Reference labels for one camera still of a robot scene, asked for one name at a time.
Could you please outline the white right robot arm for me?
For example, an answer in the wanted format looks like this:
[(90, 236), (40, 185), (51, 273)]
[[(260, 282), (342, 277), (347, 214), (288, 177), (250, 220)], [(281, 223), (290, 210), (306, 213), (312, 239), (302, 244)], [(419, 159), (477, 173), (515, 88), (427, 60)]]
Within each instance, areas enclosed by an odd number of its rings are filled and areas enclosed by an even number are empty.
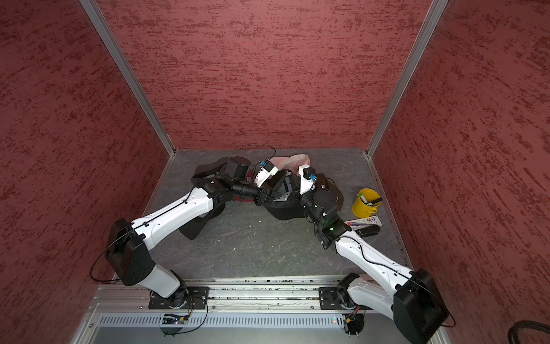
[(392, 319), (410, 343), (427, 343), (451, 317), (433, 277), (424, 269), (399, 265), (369, 245), (338, 215), (337, 198), (328, 189), (289, 195), (298, 215), (313, 224), (324, 249), (349, 259), (374, 279), (369, 283), (349, 274), (339, 284), (339, 302), (365, 306)]

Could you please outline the brown baseball cap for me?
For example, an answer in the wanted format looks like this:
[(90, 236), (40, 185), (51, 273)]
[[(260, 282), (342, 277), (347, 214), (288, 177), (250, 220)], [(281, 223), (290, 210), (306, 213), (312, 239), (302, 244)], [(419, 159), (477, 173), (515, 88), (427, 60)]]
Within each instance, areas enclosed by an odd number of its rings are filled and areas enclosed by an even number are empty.
[(317, 184), (318, 189), (326, 189), (335, 197), (337, 210), (341, 211), (344, 203), (344, 196), (335, 181), (321, 173), (318, 177)]

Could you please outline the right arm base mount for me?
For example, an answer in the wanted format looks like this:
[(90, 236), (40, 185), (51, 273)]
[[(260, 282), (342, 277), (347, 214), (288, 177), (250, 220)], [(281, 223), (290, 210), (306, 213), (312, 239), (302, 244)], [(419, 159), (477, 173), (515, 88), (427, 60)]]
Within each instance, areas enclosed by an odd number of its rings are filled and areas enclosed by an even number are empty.
[(347, 313), (355, 311), (356, 308), (366, 311), (372, 310), (372, 308), (368, 308), (364, 305), (358, 306), (351, 300), (346, 303), (342, 302), (336, 287), (320, 287), (318, 289), (318, 294), (319, 306), (321, 310), (341, 310)]

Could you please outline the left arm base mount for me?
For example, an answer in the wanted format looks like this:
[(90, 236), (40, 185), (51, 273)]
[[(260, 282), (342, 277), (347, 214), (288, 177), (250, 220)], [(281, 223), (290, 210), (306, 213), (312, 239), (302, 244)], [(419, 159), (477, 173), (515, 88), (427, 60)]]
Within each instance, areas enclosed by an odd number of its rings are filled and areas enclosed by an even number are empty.
[(150, 310), (204, 310), (209, 298), (209, 287), (180, 287), (173, 295), (162, 298), (157, 292), (150, 291)]

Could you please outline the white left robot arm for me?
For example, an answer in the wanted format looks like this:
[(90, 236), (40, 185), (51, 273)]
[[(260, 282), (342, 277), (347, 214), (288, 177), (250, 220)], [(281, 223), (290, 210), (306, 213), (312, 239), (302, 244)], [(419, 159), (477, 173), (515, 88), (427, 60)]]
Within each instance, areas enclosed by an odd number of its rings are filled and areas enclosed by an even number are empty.
[(250, 199), (257, 205), (268, 203), (279, 193), (265, 183), (279, 172), (271, 161), (262, 161), (253, 176), (253, 164), (240, 156), (224, 157), (200, 165), (191, 178), (193, 188), (185, 196), (131, 222), (119, 219), (112, 226), (109, 244), (101, 257), (114, 269), (125, 286), (140, 285), (180, 308), (188, 290), (185, 283), (157, 264), (150, 252), (173, 232), (195, 239), (210, 219), (222, 213), (234, 198)]

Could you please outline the black cap under left arm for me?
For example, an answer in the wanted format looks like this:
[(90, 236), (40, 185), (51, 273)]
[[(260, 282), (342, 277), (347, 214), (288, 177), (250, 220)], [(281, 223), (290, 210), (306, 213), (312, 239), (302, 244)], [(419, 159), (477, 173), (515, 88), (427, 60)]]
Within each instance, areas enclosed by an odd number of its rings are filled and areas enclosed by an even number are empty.
[(217, 206), (210, 212), (192, 219), (190, 222), (181, 226), (178, 230), (187, 239), (194, 240), (206, 226), (206, 223), (219, 216), (225, 208), (225, 205)]

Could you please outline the black baseball cap letter R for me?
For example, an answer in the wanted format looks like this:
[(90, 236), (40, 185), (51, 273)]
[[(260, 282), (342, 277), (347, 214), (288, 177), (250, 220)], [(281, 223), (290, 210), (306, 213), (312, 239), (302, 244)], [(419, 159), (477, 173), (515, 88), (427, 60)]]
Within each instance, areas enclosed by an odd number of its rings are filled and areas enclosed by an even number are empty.
[(286, 221), (290, 219), (304, 219), (306, 217), (303, 205), (290, 206), (286, 203), (289, 192), (297, 189), (300, 190), (298, 176), (288, 171), (280, 171), (265, 182), (264, 186), (270, 187), (282, 195), (280, 199), (264, 205), (267, 211), (276, 219)]

